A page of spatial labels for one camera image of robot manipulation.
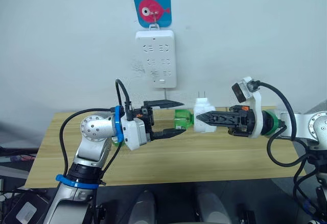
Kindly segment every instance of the wall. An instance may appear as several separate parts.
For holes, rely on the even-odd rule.
[[[230,106],[231,85],[248,75],[280,88],[295,110],[327,97],[326,0],[172,0],[172,16],[169,99],[191,107],[205,91]],[[3,131],[38,145],[54,112],[115,106],[115,78],[135,106],[163,98],[136,57],[139,30],[133,0],[0,0]],[[263,104],[281,102],[263,90]]]

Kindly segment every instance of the wooden table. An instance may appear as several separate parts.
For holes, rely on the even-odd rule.
[[[71,113],[57,113],[45,134],[25,187],[56,187],[55,176],[63,172],[59,128]],[[79,125],[88,114],[72,119],[64,139],[71,165],[81,142]],[[155,110],[155,129],[174,127],[174,110]],[[171,139],[156,140],[140,149],[122,148],[103,180],[107,185],[244,180],[293,176],[297,167],[283,168],[267,156],[267,138],[233,137],[226,128],[215,133],[194,133],[193,128]],[[109,154],[111,158],[115,146]],[[282,162],[297,158],[290,141],[276,140],[272,146]]]

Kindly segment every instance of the blue square sign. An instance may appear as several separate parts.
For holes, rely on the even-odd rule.
[[[134,2],[141,26],[148,28],[155,21],[160,27],[168,27],[172,23],[170,0],[134,0]]]

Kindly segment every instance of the white power strip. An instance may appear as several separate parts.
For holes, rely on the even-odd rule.
[[[175,37],[171,30],[136,33],[139,57],[153,87],[176,87]]]

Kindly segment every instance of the black cable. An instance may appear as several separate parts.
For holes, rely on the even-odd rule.
[[[125,112],[126,112],[127,121],[132,121],[133,114],[131,113],[131,110],[129,108],[129,106],[131,105],[131,102],[130,102],[127,90],[126,90],[125,86],[123,85],[123,83],[121,82],[121,80],[119,80],[119,79],[116,79],[115,85],[116,85],[116,91],[117,91],[119,105],[122,105],[121,93],[119,91],[119,86],[120,86],[124,93],[124,96],[125,96]]]
[[[305,148],[306,152],[308,151],[309,148],[308,148],[307,144],[305,142],[303,142],[302,140],[300,140],[299,138],[295,138],[294,142],[301,144]]]
[[[36,156],[29,155],[29,154],[22,154],[22,155],[20,155],[20,157],[21,157],[22,159],[25,159],[26,161],[34,160],[34,159],[36,158]]]
[[[104,176],[104,174],[106,173],[106,171],[108,170],[108,168],[110,167],[110,165],[112,164],[113,160],[116,158],[116,156],[118,155],[118,152],[121,150],[123,145],[123,142],[121,141],[118,145],[118,148],[116,149],[116,151],[114,152],[114,155],[112,156],[112,158],[110,159],[110,161],[108,162],[108,164],[106,165],[106,167],[104,168],[104,170],[102,170],[101,174],[100,174],[100,178],[102,178]]]
[[[301,172],[302,172],[302,170],[304,169],[304,166],[305,166],[305,164],[306,164],[306,162],[307,162],[307,159],[304,159],[303,161],[302,161],[302,163],[301,163],[301,165],[300,165],[300,167],[299,167],[299,169],[297,170],[297,172],[295,173],[295,175],[294,175],[294,178],[293,178],[293,183],[294,183],[294,187],[293,187],[293,198],[295,199],[295,201],[301,206],[301,207],[303,207],[302,206],[302,204],[301,204],[301,202],[300,202],[300,200],[298,199],[298,197],[297,197],[297,194],[296,194],[296,191],[298,190],[299,191],[299,193],[303,196],[303,198],[306,200],[306,201],[308,201],[316,210],[318,210],[319,208],[318,208],[318,206],[316,206],[309,198],[308,198],[308,196],[301,190],[301,188],[300,188],[300,186],[297,186],[296,187],[296,185],[297,185],[297,178],[299,177],[299,175],[301,174]]]
[[[63,140],[63,131],[65,129],[65,126],[67,125],[67,123],[74,117],[83,114],[83,113],[89,113],[91,111],[110,111],[110,109],[106,109],[106,108],[92,108],[92,109],[86,109],[86,110],[80,110],[72,115],[70,115],[61,125],[60,127],[60,131],[59,131],[59,142],[60,142],[60,147],[61,147],[61,151],[62,151],[62,155],[63,155],[63,160],[64,160],[64,171],[63,171],[63,176],[66,177],[67,171],[68,171],[68,157],[67,157],[67,153],[66,153],[66,149],[65,149],[65,144],[64,144],[64,140]]]
[[[26,149],[22,149],[22,150],[15,150],[15,151],[10,151],[10,152],[6,152],[6,153],[0,153],[0,156],[15,156],[15,155],[28,155],[28,152],[26,152]]]
[[[98,217],[97,217],[97,189],[93,190],[92,207],[93,207],[93,223],[98,224]]]
[[[23,153],[22,155],[25,155],[25,156],[31,156],[31,157],[33,157],[33,158],[36,158],[36,156],[34,156],[34,155],[31,155],[31,154],[26,154],[26,153]]]
[[[13,201],[14,201],[14,196],[15,196],[15,191],[13,191],[12,194],[11,194],[10,203],[9,203],[9,208],[8,208],[8,210],[7,210],[7,212],[6,212],[6,215],[8,215],[8,213],[11,211],[12,203],[13,203]]]
[[[123,85],[123,83],[121,82],[121,80],[116,79],[115,80],[115,85],[116,85],[116,91],[117,91],[119,105],[122,105],[122,98],[121,98],[121,93],[119,91],[118,84],[119,84],[119,86],[121,87],[121,89],[122,89],[122,91],[124,93],[126,103],[129,103],[130,102],[129,95],[127,93],[127,90],[126,90],[125,86]]]
[[[313,175],[315,175],[316,173],[318,172],[318,169],[317,168],[315,168],[312,172],[310,172],[309,174],[307,174],[307,175],[305,175],[305,176],[303,176],[301,179],[299,179],[298,181],[296,181],[295,182],[295,184],[294,184],[294,187],[293,187],[293,197],[295,198],[295,200],[299,203],[299,205],[301,206],[301,208],[305,211],[305,212],[308,212],[311,216],[315,216],[315,214],[313,214],[313,213],[311,213],[309,210],[307,210],[306,208],[304,208],[303,206],[302,206],[302,204],[301,204],[301,202],[299,201],[299,199],[297,198],[297,195],[296,195],[296,189],[300,189],[299,188],[299,185],[303,182],[303,181],[305,181],[306,179],[308,179],[308,178],[310,178],[310,177],[312,177]],[[316,209],[316,211],[318,212],[318,213],[323,213],[323,211],[321,211],[320,209],[319,209],[319,207],[318,206],[316,206],[315,204],[313,204],[310,200],[309,200],[309,198],[306,196],[306,201],[308,201],[315,209]]]
[[[271,145],[272,145],[272,142],[274,141],[274,139],[276,139],[276,137],[278,137],[281,133],[283,133],[285,130],[287,129],[286,126],[284,126],[283,128],[281,128],[278,132],[276,132],[272,137],[269,138],[268,140],[268,143],[267,143],[267,153],[268,153],[268,156],[269,158],[277,165],[279,166],[282,166],[282,167],[292,167],[292,166],[295,166],[299,163],[301,163],[304,159],[308,158],[310,156],[310,154],[304,154],[302,156],[300,156],[297,160],[291,162],[291,163],[281,163],[279,162],[278,160],[276,160],[274,158],[274,156],[272,155],[271,153]]]
[[[289,113],[290,119],[291,119],[291,125],[292,125],[291,141],[294,141],[295,137],[296,137],[296,119],[295,119],[294,111],[291,107],[290,102],[288,102],[288,100],[283,95],[283,93],[281,91],[279,91],[278,89],[276,89],[274,86],[272,86],[268,83],[260,82],[260,81],[259,81],[259,86],[266,87],[266,88],[272,90],[281,98],[282,102],[284,103],[284,105]]]
[[[4,194],[4,193],[27,193],[27,192],[37,194],[37,195],[43,195],[43,193],[41,193],[41,192],[25,190],[25,189],[15,189],[12,191],[0,191],[0,193],[2,193],[2,194]]]

